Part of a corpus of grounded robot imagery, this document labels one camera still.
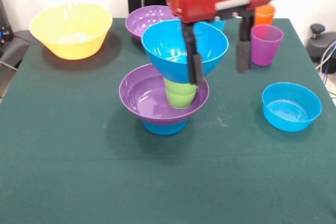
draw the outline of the bowl rim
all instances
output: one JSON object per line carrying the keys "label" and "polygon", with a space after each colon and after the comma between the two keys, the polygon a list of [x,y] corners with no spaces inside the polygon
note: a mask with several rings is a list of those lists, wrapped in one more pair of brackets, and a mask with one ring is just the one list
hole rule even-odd
{"label": "bowl rim", "polygon": [[[162,22],[156,23],[156,24],[150,26],[149,28],[147,28],[147,29],[145,30],[145,32],[142,34],[142,36],[141,36],[141,44],[142,44],[142,46],[144,47],[145,51],[150,52],[150,51],[148,50],[147,46],[146,46],[146,45],[144,44],[144,42],[143,42],[143,38],[144,38],[145,33],[147,33],[152,27],[155,27],[156,25],[162,24],[162,23],[164,23],[164,22],[181,22],[181,20],[180,20],[180,19],[164,20],[164,21],[162,21]],[[217,57],[215,57],[215,58],[212,58],[212,59],[210,59],[210,60],[202,61],[202,63],[208,63],[208,62],[212,62],[212,61],[216,61],[216,60],[220,59],[220,58],[221,58],[221,57],[228,51],[228,49],[229,49],[229,41],[228,41],[226,35],[225,35],[222,31],[220,31],[219,29],[217,29],[216,27],[210,25],[210,24],[207,23],[207,22],[199,22],[199,24],[201,24],[202,26],[208,26],[208,27],[210,27],[211,29],[214,29],[214,30],[215,30],[216,32],[218,32],[221,36],[223,36],[224,40],[226,41],[226,48],[225,48],[225,50],[223,51],[223,53],[221,53],[219,56],[217,56]],[[170,60],[167,60],[167,59],[164,59],[164,58],[161,58],[161,57],[158,57],[158,58],[160,58],[160,59],[162,59],[162,60],[164,60],[164,61],[167,61],[167,62],[171,62]],[[186,65],[186,64],[187,64],[187,62],[186,62],[186,63],[184,63],[184,62],[174,62],[174,63],[175,63],[175,64],[181,64],[181,65]]]}
{"label": "bowl rim", "polygon": [[190,111],[189,113],[185,113],[183,115],[179,115],[179,116],[175,116],[175,117],[171,117],[171,118],[151,118],[151,117],[148,117],[148,116],[144,116],[144,115],[141,115],[140,113],[138,112],[135,112],[133,110],[131,110],[125,103],[124,103],[124,100],[121,98],[121,85],[124,83],[125,79],[131,75],[133,72],[136,72],[138,71],[139,69],[141,68],[145,68],[145,67],[148,67],[148,66],[153,66],[155,68],[155,66],[152,64],[152,63],[149,63],[149,64],[145,64],[145,65],[142,65],[142,66],[139,66],[135,69],[133,69],[132,71],[130,71],[128,74],[126,74],[126,76],[124,78],[122,78],[120,84],[119,84],[119,99],[120,101],[122,102],[122,104],[134,115],[140,117],[140,118],[143,118],[143,119],[148,119],[148,120],[157,120],[157,121],[169,121],[169,120],[178,120],[180,118],[184,118],[184,117],[187,117],[189,118],[192,114],[194,114],[197,110],[199,110],[201,107],[204,106],[204,104],[206,103],[206,101],[208,100],[209,98],[209,95],[210,95],[210,87],[209,87],[209,84],[208,82],[206,81],[206,79],[204,78],[204,83],[203,85],[206,85],[206,88],[208,90],[207,92],[207,95],[206,95],[206,98],[204,99],[204,101],[199,105],[197,106],[194,110]]}
{"label": "bowl rim", "polygon": [[[279,116],[279,115],[273,113],[273,111],[271,111],[271,110],[267,107],[267,104],[265,103],[265,99],[264,99],[265,92],[266,92],[269,88],[271,88],[271,87],[273,87],[273,86],[278,86],[278,85],[283,85],[283,84],[289,84],[289,85],[291,85],[291,86],[296,86],[296,87],[299,87],[299,88],[304,89],[304,90],[308,91],[309,93],[311,93],[312,96],[315,97],[315,98],[317,99],[317,101],[318,101],[319,112],[317,113],[317,115],[316,115],[315,117],[309,119],[309,120],[305,120],[305,121],[300,121],[300,122],[298,122],[298,121],[294,121],[294,120],[290,120],[290,119],[282,118],[281,116]],[[285,120],[285,121],[287,121],[287,122],[292,122],[292,123],[307,123],[307,122],[313,122],[313,121],[314,121],[316,118],[318,118],[318,117],[321,115],[321,113],[322,113],[322,103],[321,103],[321,100],[319,99],[319,97],[318,97],[314,92],[312,92],[310,89],[306,88],[305,86],[300,85],[300,84],[297,84],[297,83],[293,83],[293,82],[276,82],[276,83],[273,83],[273,84],[267,86],[267,87],[264,89],[261,98],[262,98],[262,104],[267,108],[267,110],[268,110],[269,112],[271,112],[271,113],[272,113],[273,115],[275,115],[276,117],[281,118],[282,120]]]}
{"label": "bowl rim", "polygon": [[[53,9],[57,9],[57,8],[64,7],[64,6],[69,6],[69,5],[88,5],[88,6],[97,7],[97,8],[99,8],[99,9],[101,9],[102,11],[104,11],[104,12],[107,13],[107,14],[109,14],[109,16],[110,16],[110,22],[109,22],[110,25],[109,25],[109,27],[107,28],[106,31],[100,33],[99,35],[96,35],[94,38],[92,38],[92,39],[88,39],[88,40],[85,40],[85,41],[82,41],[82,42],[80,42],[80,43],[77,43],[77,42],[66,43],[66,44],[64,44],[64,43],[55,43],[55,42],[48,41],[48,40],[42,40],[42,39],[38,38],[38,36],[34,35],[34,33],[32,32],[32,29],[31,29],[32,27],[31,27],[31,26],[32,26],[33,22],[34,22],[40,15],[42,15],[42,14],[44,14],[44,13],[46,13],[46,12],[49,12],[49,11],[51,11],[51,10],[53,10]],[[113,16],[112,16],[112,14],[111,14],[107,9],[105,9],[105,8],[99,6],[99,5],[90,4],[90,3],[85,3],[85,2],[65,3],[65,4],[61,4],[61,5],[57,5],[57,6],[53,6],[53,7],[51,7],[51,8],[47,8],[47,9],[42,10],[41,12],[37,13],[37,14],[31,19],[31,21],[30,21],[30,23],[29,23],[29,31],[30,31],[30,33],[31,33],[36,39],[38,39],[39,41],[41,41],[41,42],[43,42],[43,43],[48,43],[48,44],[51,44],[51,45],[70,46],[70,45],[80,45],[80,44],[84,44],[84,43],[87,43],[87,42],[89,42],[89,41],[95,40],[95,39],[97,39],[97,38],[103,36],[105,33],[107,33],[107,32],[109,31],[109,29],[111,28],[112,24],[113,24]]]}
{"label": "bowl rim", "polygon": [[166,6],[166,5],[148,5],[148,6],[142,6],[138,9],[135,9],[134,11],[132,11],[125,19],[125,27],[126,29],[133,35],[133,36],[136,36],[136,37],[139,37],[141,38],[142,36],[138,35],[138,34],[135,34],[132,29],[127,25],[127,22],[129,21],[129,19],[132,17],[132,15],[134,15],[135,13],[141,11],[141,10],[144,10],[144,9],[149,9],[150,7],[161,7],[161,8],[164,8],[164,9],[169,9],[169,11],[171,12],[171,9],[169,6]]}

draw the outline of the cup rim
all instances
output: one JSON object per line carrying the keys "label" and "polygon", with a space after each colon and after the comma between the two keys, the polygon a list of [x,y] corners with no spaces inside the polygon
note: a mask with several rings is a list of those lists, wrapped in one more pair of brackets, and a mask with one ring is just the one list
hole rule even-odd
{"label": "cup rim", "polygon": [[[272,28],[275,28],[276,30],[278,30],[279,32],[281,32],[281,38],[277,39],[277,40],[266,40],[266,39],[261,39],[259,38],[258,36],[255,35],[254,31],[255,29],[257,29],[258,27],[262,27],[262,26],[267,26],[267,27],[272,27]],[[262,25],[256,25],[252,28],[252,31],[251,31],[252,35],[255,36],[256,38],[258,38],[259,40],[262,40],[262,41],[265,41],[265,42],[279,42],[279,41],[282,41],[283,38],[284,38],[284,32],[277,26],[273,26],[273,25],[266,25],[266,24],[262,24]]]}
{"label": "cup rim", "polygon": [[[271,7],[271,9],[273,10],[271,13],[268,13],[268,14],[262,14],[262,13],[258,13],[257,12],[257,8],[259,8],[259,7],[265,7],[265,6],[270,6]],[[274,15],[275,14],[275,12],[276,12],[277,10],[276,10],[276,8],[273,6],[273,5],[271,5],[271,4],[267,4],[267,5],[262,5],[262,6],[257,6],[256,7],[256,11],[255,11],[255,15],[257,16],[272,16],[272,15]]]}

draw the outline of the purple cup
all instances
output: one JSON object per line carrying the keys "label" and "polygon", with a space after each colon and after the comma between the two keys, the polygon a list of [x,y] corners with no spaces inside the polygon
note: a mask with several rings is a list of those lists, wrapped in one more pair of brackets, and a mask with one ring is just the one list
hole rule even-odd
{"label": "purple cup", "polygon": [[259,66],[272,63],[284,38],[282,30],[276,26],[258,25],[251,31],[251,61]]}
{"label": "purple cup", "polygon": [[141,36],[148,27],[164,20],[177,18],[168,6],[150,5],[133,11],[126,18],[125,25],[133,37],[141,42]]}
{"label": "purple cup", "polygon": [[148,64],[124,77],[119,86],[119,97],[147,130],[167,136],[181,131],[188,119],[205,104],[209,97],[209,85],[204,81],[188,108],[174,109],[167,100],[162,75],[154,65]]}

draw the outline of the plastic cup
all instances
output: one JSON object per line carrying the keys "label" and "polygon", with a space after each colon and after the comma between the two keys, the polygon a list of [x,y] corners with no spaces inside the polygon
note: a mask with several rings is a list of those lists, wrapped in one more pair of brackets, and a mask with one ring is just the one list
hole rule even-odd
{"label": "plastic cup", "polygon": [[251,32],[251,61],[259,66],[272,63],[281,45],[284,33],[276,26],[259,25]]}
{"label": "plastic cup", "polygon": [[192,103],[196,95],[197,86],[189,83],[176,83],[163,78],[166,96],[171,107],[186,109]]}
{"label": "plastic cup", "polygon": [[255,13],[255,25],[271,25],[275,11],[275,7],[269,4],[257,7]]}

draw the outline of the plastic bowl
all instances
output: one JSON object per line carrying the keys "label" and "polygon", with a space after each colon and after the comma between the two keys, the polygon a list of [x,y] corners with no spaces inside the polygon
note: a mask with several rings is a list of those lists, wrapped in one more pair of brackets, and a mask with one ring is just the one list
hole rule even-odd
{"label": "plastic bowl", "polygon": [[177,18],[168,6],[151,5],[134,10],[126,18],[125,25],[132,36],[141,42],[141,36],[148,27],[164,20]]}
{"label": "plastic bowl", "polygon": [[124,77],[119,86],[119,96],[124,106],[142,121],[148,131],[156,135],[172,135],[181,131],[188,119],[205,104],[209,86],[204,81],[188,108],[174,109],[168,103],[162,75],[154,65],[148,64]]}
{"label": "plastic bowl", "polygon": [[262,94],[266,120],[283,131],[304,130],[322,111],[319,98],[309,89],[295,83],[274,83]]}
{"label": "plastic bowl", "polygon": [[[205,22],[196,23],[194,33],[197,50],[202,55],[204,75],[207,75],[227,51],[228,40],[220,30]],[[179,19],[166,20],[149,27],[142,36],[142,45],[165,78],[177,83],[189,83],[187,52]]]}
{"label": "plastic bowl", "polygon": [[111,25],[107,10],[91,4],[69,4],[38,14],[30,22],[30,32],[56,56],[79,60],[100,49]]}

